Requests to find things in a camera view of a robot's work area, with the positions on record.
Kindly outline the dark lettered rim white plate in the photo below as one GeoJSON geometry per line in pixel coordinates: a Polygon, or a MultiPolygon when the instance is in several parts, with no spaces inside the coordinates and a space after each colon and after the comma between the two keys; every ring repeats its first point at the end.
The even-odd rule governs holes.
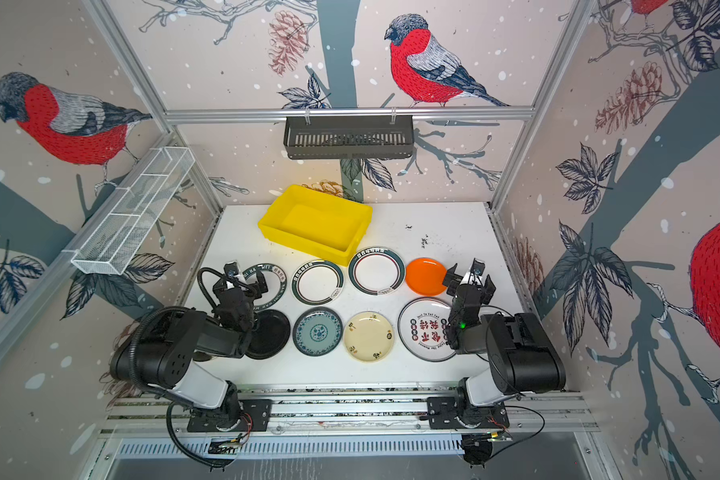
{"type": "Polygon", "coordinates": [[[287,289],[287,275],[285,271],[278,265],[272,263],[258,263],[247,268],[243,275],[247,282],[256,279],[256,274],[261,273],[267,284],[268,291],[256,301],[257,305],[264,303],[276,303],[279,301],[287,289]]]}

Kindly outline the black hanging wall basket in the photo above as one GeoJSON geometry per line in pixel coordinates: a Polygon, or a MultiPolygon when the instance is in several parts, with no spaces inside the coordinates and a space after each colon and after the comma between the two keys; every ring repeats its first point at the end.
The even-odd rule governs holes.
{"type": "Polygon", "coordinates": [[[411,116],[288,118],[283,145],[292,160],[404,159],[415,151],[411,116]]]}

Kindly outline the white plate red characters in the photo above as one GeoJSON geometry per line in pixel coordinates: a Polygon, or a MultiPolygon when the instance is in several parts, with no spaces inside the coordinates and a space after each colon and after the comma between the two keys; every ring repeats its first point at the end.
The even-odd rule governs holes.
{"type": "Polygon", "coordinates": [[[398,317],[397,330],[405,348],[415,357],[432,363],[456,355],[445,338],[451,306],[443,300],[422,297],[407,303],[398,317]]]}

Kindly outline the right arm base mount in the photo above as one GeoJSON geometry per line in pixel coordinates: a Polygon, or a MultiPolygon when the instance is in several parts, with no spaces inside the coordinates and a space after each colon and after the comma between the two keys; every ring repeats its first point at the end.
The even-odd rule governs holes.
{"type": "Polygon", "coordinates": [[[425,417],[433,430],[509,428],[503,403],[476,407],[456,397],[428,397],[425,417]]]}

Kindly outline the yellow plastic bin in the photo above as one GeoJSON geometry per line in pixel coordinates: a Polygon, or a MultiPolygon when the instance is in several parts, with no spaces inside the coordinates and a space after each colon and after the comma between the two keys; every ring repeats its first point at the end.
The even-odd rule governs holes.
{"type": "Polygon", "coordinates": [[[347,266],[372,220],[371,206],[291,185],[259,220],[279,245],[347,266]]]}

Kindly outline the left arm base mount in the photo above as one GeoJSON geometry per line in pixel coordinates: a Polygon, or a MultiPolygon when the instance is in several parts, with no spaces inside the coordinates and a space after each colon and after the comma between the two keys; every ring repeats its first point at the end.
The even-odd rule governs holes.
{"type": "Polygon", "coordinates": [[[190,433],[264,432],[273,402],[269,399],[231,400],[217,409],[193,408],[187,424],[190,433]]]}

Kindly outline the orange plastic plate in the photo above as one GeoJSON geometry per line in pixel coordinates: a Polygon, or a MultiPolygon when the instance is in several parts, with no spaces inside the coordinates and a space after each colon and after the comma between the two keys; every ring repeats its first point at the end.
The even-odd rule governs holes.
{"type": "Polygon", "coordinates": [[[405,282],[416,294],[435,297],[446,291],[443,284],[447,273],[445,266],[431,258],[417,258],[406,266],[405,282]]]}

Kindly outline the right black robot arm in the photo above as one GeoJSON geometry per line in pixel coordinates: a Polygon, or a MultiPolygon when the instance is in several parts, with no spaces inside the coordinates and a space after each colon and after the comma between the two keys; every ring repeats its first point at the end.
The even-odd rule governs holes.
{"type": "Polygon", "coordinates": [[[447,269],[443,280],[453,299],[444,327],[446,343],[459,355],[483,354],[488,363],[484,372],[459,381],[458,415],[485,416],[512,396],[562,390],[564,365],[538,317],[492,306],[496,286],[483,262],[475,259],[464,275],[456,269],[447,269]]]}

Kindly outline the black round plate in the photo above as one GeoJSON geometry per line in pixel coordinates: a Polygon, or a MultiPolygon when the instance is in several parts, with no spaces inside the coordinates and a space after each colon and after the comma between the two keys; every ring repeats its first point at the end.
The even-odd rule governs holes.
{"type": "Polygon", "coordinates": [[[290,338],[291,324],[284,313],[274,309],[260,311],[245,355],[254,360],[272,358],[285,347],[290,338]]]}

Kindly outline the medium green rimmed white plate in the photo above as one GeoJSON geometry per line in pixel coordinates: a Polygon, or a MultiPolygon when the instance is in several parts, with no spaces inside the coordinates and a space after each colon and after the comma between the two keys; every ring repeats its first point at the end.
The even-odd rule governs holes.
{"type": "Polygon", "coordinates": [[[297,269],[291,290],[299,302],[320,306],[337,299],[344,284],[344,274],[338,265],[326,260],[312,260],[297,269]]]}

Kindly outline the cream floral round plate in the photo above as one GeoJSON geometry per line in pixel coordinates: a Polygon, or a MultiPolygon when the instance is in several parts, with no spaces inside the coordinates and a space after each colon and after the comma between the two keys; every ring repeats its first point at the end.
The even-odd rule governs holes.
{"type": "Polygon", "coordinates": [[[349,355],[365,363],[385,359],[394,343],[395,333],[391,322],[382,314],[372,311],[352,316],[343,333],[343,344],[349,355]]]}

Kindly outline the large green rimmed white plate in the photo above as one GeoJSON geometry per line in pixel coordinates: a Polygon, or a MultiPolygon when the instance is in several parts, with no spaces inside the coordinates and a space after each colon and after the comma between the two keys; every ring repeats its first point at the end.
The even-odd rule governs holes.
{"type": "Polygon", "coordinates": [[[405,280],[405,264],[391,249],[369,247],[360,250],[348,266],[352,285],[361,293],[380,296],[397,290],[405,280]]]}

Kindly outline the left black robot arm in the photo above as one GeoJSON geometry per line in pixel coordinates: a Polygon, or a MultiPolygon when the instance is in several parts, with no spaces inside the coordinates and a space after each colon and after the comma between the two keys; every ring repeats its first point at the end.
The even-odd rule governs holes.
{"type": "Polygon", "coordinates": [[[199,366],[194,355],[243,357],[258,326],[254,302],[268,285],[261,273],[248,281],[235,262],[222,272],[199,269],[197,283],[211,312],[169,306],[148,314],[113,354],[109,373],[186,408],[236,419],[236,386],[199,366]]]}

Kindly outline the teal patterned round plate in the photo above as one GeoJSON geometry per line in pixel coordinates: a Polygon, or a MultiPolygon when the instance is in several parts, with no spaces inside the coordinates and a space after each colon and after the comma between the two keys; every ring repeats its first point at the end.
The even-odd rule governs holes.
{"type": "Polygon", "coordinates": [[[295,322],[292,339],[297,350],[310,357],[320,357],[333,351],[341,342],[343,323],[339,315],[328,308],[313,308],[295,322]]]}

